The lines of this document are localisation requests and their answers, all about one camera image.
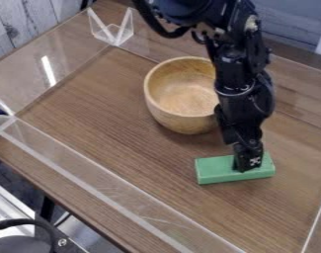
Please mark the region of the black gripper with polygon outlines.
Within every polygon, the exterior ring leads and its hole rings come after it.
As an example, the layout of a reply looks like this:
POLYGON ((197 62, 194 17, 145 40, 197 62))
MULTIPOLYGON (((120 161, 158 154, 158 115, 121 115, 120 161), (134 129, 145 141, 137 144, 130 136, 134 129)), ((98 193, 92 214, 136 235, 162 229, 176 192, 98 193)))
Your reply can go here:
POLYGON ((215 115, 227 145, 233 145, 233 169, 245 173, 263 166, 263 123, 275 110, 271 76, 261 73, 241 89, 228 89, 216 82, 220 105, 215 115))

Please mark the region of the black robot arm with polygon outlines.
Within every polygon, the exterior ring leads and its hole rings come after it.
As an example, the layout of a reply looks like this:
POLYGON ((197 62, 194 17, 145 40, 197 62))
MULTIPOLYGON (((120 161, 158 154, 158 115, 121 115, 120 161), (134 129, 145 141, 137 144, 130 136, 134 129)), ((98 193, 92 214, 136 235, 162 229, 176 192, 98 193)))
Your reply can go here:
POLYGON ((267 72, 271 49, 252 0, 132 0, 160 36, 192 34, 207 47, 216 68, 215 114, 224 141, 233 146, 233 168, 245 173, 263 166, 263 123, 275 110, 267 72))

